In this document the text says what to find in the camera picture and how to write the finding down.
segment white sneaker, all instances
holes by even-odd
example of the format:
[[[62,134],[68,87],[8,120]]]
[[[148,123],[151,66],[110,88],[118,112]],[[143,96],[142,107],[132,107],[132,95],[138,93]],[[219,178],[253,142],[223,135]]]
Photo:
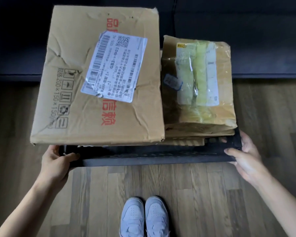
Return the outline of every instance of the white sneaker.
[[[123,208],[120,237],[144,237],[144,204],[141,199],[129,198]]]
[[[168,237],[169,217],[166,206],[157,196],[147,199],[145,205],[146,227],[148,237]]]

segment qr code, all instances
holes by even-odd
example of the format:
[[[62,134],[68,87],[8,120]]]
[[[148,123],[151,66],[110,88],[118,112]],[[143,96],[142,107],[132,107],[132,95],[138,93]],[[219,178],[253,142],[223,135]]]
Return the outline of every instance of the qr code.
[[[121,47],[128,47],[130,37],[123,37],[123,36],[118,36],[118,40],[116,42],[116,46],[121,46]]]

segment blue-edged sticker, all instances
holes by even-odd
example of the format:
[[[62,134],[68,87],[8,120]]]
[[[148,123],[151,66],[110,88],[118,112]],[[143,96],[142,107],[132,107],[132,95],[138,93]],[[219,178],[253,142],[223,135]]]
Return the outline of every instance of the blue-edged sticker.
[[[180,91],[183,85],[183,81],[181,79],[170,74],[166,74],[163,79],[163,83],[176,91]]]

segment wooden floor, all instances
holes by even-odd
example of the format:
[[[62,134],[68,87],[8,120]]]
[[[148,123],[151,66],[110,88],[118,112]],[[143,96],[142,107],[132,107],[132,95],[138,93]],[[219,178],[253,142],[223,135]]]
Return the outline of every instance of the wooden floor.
[[[29,135],[38,86],[0,83],[0,225],[33,184],[46,145]],[[239,126],[296,196],[296,80],[234,81]],[[228,163],[76,168],[38,236],[118,236],[124,202],[160,195],[171,236],[286,236]]]

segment person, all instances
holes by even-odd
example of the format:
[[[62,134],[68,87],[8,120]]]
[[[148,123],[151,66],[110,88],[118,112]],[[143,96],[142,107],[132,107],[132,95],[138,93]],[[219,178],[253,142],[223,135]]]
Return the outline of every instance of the person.
[[[225,153],[235,157],[232,164],[239,174],[261,195],[286,234],[296,237],[296,198],[292,196],[263,165],[252,140],[240,132],[242,151],[229,148]],[[69,164],[78,155],[59,156],[59,146],[51,145],[42,158],[42,168],[32,188],[0,227],[0,237],[35,236],[52,201],[68,178]],[[169,217],[159,197],[146,200],[128,199],[122,211],[121,237],[143,237],[144,222],[148,237],[170,235]]]

